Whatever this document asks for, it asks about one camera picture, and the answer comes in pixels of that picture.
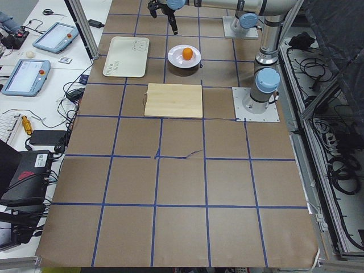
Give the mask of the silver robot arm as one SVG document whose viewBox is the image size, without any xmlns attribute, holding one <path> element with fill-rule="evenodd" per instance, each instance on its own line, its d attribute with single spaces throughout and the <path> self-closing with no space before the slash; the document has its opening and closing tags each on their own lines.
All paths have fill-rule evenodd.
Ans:
<svg viewBox="0 0 364 273">
<path fill-rule="evenodd" d="M 278 61 L 280 36 L 287 14 L 293 9 L 299 9 L 302 1 L 149 1 L 147 8 L 153 18 L 160 9 L 168 18 L 173 34 L 178 34 L 175 11 L 184 6 L 208 7 L 228 9 L 235 11 L 235 22 L 242 23 L 244 15 L 257 15 L 264 17 L 262 39 L 259 51 L 255 57 L 255 67 L 274 68 Z"/>
<path fill-rule="evenodd" d="M 234 19 L 230 24 L 230 29 L 235 34 L 242 34 L 248 32 L 251 28 L 257 28 L 259 23 L 263 23 L 255 13 L 247 13 L 242 10 L 236 10 Z"/>
</svg>

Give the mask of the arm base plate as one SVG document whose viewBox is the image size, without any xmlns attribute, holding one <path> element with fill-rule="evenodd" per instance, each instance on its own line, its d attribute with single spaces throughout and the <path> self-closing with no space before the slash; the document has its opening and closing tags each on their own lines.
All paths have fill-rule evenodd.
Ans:
<svg viewBox="0 0 364 273">
<path fill-rule="evenodd" d="M 256 102 L 250 88 L 233 87 L 235 119 L 239 122 L 280 122 L 274 96 L 268 102 Z"/>
<path fill-rule="evenodd" d="M 231 39 L 258 40 L 258 16 L 246 13 L 239 18 L 236 16 L 223 16 L 224 35 Z"/>
</svg>

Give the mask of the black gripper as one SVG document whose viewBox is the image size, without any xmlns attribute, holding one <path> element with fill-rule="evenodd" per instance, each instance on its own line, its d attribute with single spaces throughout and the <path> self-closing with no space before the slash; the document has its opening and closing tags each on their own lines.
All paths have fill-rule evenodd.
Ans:
<svg viewBox="0 0 364 273">
<path fill-rule="evenodd" d="M 168 22 L 172 28 L 172 32 L 174 35 L 178 34 L 177 22 L 176 22 L 176 18 L 174 15 L 175 11 L 173 9 L 171 9 L 170 7 L 168 7 L 168 5 L 166 3 L 162 3 L 161 1 L 158 1 L 158 0 L 150 0 L 147 4 L 147 8 L 149 9 L 149 12 L 153 18 L 157 17 L 156 11 L 158 9 L 161 9 L 163 14 L 169 14 Z"/>
</svg>

